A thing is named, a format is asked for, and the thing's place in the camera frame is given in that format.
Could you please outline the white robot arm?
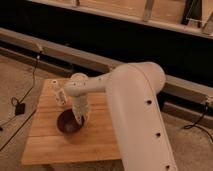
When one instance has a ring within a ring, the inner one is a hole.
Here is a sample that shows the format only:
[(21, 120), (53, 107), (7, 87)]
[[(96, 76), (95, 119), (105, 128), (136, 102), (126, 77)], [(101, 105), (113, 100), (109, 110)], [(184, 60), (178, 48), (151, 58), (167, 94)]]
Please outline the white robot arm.
[(83, 95), (106, 93), (125, 171), (178, 171), (157, 101), (165, 82), (156, 63), (125, 63), (98, 77), (74, 75), (65, 92), (75, 114), (85, 110)]

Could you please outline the white ribbed gripper body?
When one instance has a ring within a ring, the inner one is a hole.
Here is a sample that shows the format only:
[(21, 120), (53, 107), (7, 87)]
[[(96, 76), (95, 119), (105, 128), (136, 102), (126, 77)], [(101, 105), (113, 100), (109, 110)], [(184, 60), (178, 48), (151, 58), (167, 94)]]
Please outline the white ribbed gripper body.
[(86, 95), (74, 97), (72, 100), (72, 110), (76, 116), (86, 116), (90, 111), (90, 105)]

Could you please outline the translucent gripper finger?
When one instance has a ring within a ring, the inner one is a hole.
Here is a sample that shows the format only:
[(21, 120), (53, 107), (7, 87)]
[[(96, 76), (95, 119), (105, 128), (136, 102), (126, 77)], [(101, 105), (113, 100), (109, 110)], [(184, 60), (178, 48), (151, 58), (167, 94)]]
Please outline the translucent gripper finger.
[(87, 113), (86, 115), (83, 115), (83, 126), (87, 125), (88, 121), (89, 121), (89, 117), (90, 117), (90, 114)]
[(75, 118), (79, 124), (82, 124), (82, 116), (75, 116)]

